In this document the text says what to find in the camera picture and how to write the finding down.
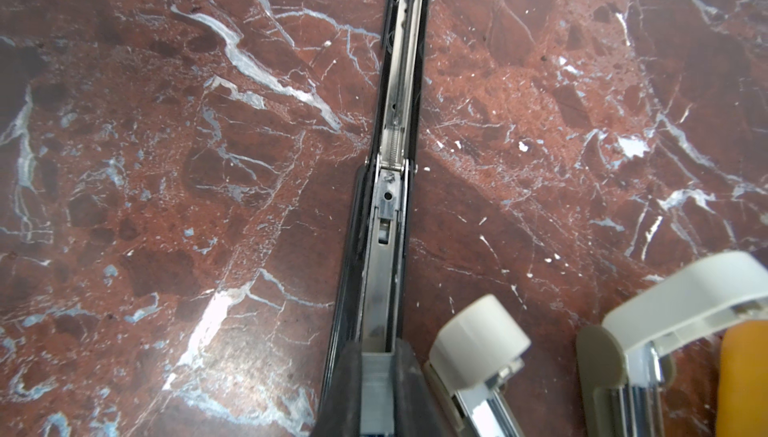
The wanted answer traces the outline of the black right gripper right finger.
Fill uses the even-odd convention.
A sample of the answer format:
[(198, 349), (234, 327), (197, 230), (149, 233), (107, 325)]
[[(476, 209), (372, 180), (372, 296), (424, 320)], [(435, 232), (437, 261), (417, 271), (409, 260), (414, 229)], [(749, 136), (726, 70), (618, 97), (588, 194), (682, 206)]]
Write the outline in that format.
[(413, 348), (397, 338), (394, 347), (394, 423), (398, 437), (451, 436)]

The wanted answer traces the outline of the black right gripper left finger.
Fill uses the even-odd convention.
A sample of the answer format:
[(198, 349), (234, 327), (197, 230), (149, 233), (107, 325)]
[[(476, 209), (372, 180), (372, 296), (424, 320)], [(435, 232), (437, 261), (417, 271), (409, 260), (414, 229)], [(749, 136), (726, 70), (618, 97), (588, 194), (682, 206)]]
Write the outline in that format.
[(311, 437), (358, 437), (361, 422), (362, 350), (348, 342), (334, 367)]

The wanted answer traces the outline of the beige stapler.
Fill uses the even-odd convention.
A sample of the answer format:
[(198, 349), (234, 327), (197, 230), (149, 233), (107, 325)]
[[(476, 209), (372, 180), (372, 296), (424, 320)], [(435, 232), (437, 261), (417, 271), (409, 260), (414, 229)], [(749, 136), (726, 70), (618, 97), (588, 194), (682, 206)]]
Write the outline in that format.
[(454, 315), (438, 332), (425, 377), (459, 436), (521, 436), (503, 395), (531, 340), (492, 294)]
[(610, 311), (576, 338), (590, 436), (662, 436), (661, 392), (675, 351), (767, 316), (767, 269), (727, 251), (693, 262)]

